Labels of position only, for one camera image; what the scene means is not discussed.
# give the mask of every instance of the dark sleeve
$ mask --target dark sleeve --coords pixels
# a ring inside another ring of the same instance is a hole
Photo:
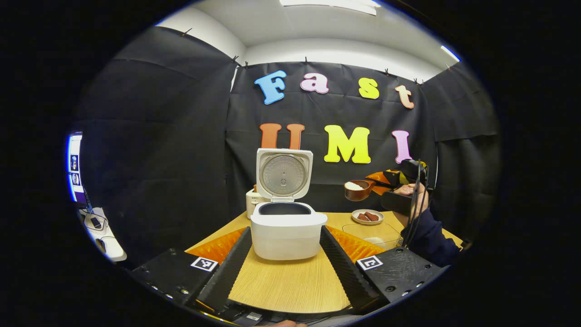
[[[420,257],[437,266],[452,264],[460,253],[453,239],[447,239],[442,234],[442,223],[435,221],[429,209],[426,209],[418,218],[418,227],[415,236],[410,242],[410,250]],[[401,231],[406,236],[409,226]]]

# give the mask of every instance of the computer screen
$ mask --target computer screen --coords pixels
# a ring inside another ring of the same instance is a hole
[[[81,208],[88,208],[89,201],[81,178],[80,152],[82,138],[83,131],[77,130],[69,133],[66,158],[67,178],[69,179],[69,189],[72,200]]]

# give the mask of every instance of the brown food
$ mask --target brown food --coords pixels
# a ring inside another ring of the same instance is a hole
[[[364,214],[359,214],[357,219],[359,219],[361,221],[366,221],[366,222],[370,221],[369,218],[367,218]]]
[[[379,216],[376,216],[376,215],[374,215],[374,214],[370,214],[369,212],[366,212],[366,213],[365,213],[365,216],[366,216],[367,218],[369,218],[369,220],[370,220],[370,221],[372,221],[372,222],[376,222],[376,221],[378,221],[378,220],[379,220]]]

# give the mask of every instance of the rice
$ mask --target rice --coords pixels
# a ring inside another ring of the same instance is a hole
[[[347,182],[345,183],[345,188],[351,191],[361,191],[364,190],[364,188],[362,188],[361,186],[353,183],[353,182]]]

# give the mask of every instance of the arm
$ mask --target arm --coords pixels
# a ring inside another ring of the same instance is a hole
[[[405,185],[397,189],[396,193],[402,195],[410,195],[415,187],[414,184]],[[419,185],[419,202],[422,201],[422,194],[424,186]],[[447,239],[442,234],[442,223],[435,221],[432,213],[428,209],[428,195],[424,199],[424,206],[421,210],[416,212],[418,219],[418,227],[414,235],[414,239],[410,242],[410,250],[418,254],[420,257],[433,262],[438,266],[445,266],[451,264],[460,253],[460,248],[456,246],[454,240]],[[401,235],[405,236],[409,226],[407,226],[407,217],[394,212],[397,220],[404,226]]]

